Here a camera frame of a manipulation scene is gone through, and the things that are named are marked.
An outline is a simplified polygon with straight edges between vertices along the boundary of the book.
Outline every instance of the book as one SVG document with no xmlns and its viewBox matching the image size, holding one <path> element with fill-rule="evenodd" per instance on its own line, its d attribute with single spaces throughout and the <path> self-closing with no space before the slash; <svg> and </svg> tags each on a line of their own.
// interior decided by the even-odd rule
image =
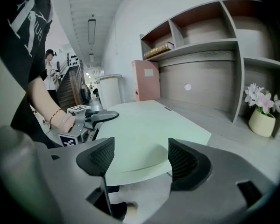
<svg viewBox="0 0 280 224">
<path fill-rule="evenodd" d="M 172 43 L 170 43 L 170 42 L 167 42 L 165 45 L 153 48 L 150 51 L 145 52 L 144 53 L 144 59 L 151 58 L 153 56 L 156 56 L 158 54 L 161 54 L 161 53 L 163 53 L 165 51 L 172 50 L 172 49 L 174 49 L 174 45 Z"/>
</svg>

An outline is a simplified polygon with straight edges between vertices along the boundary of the flower pot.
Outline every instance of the flower pot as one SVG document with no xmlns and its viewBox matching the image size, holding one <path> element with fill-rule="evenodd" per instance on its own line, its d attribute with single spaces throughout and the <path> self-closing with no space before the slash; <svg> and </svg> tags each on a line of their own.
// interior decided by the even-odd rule
<svg viewBox="0 0 280 224">
<path fill-rule="evenodd" d="M 273 115 L 266 116 L 255 109 L 249 120 L 249 127 L 260 136 L 270 137 L 275 127 L 275 122 L 276 118 Z"/>
</svg>

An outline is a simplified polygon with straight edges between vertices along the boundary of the black t-shirt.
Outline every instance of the black t-shirt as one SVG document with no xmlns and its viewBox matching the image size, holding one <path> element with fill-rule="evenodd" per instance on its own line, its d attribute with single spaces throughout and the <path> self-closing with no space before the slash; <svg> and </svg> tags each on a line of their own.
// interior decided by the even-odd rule
<svg viewBox="0 0 280 224">
<path fill-rule="evenodd" d="M 23 88 L 45 70 L 45 42 L 51 25 L 50 0 L 6 0 L 0 10 L 0 58 L 10 74 Z M 14 114 L 11 126 L 27 133 L 48 148 L 58 147 L 43 133 L 27 96 Z"/>
</svg>

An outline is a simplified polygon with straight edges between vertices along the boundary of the tabletop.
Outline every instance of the tabletop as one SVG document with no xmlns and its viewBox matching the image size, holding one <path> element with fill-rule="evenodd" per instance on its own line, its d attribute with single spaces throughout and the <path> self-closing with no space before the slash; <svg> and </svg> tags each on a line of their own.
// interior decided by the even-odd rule
<svg viewBox="0 0 280 224">
<path fill-rule="evenodd" d="M 182 115 L 150 100 L 115 105 L 119 113 L 104 122 L 96 139 L 115 138 L 108 186 L 144 181 L 171 171 L 168 138 L 207 145 L 211 134 Z"/>
</svg>

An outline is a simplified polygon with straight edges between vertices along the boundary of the pink folder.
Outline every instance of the pink folder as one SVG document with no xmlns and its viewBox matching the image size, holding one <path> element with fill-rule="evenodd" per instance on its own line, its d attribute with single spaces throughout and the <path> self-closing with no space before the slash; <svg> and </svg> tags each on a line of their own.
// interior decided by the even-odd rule
<svg viewBox="0 0 280 224">
<path fill-rule="evenodd" d="M 158 63 L 136 60 L 132 62 L 132 69 L 136 101 L 159 99 L 161 94 Z"/>
</svg>

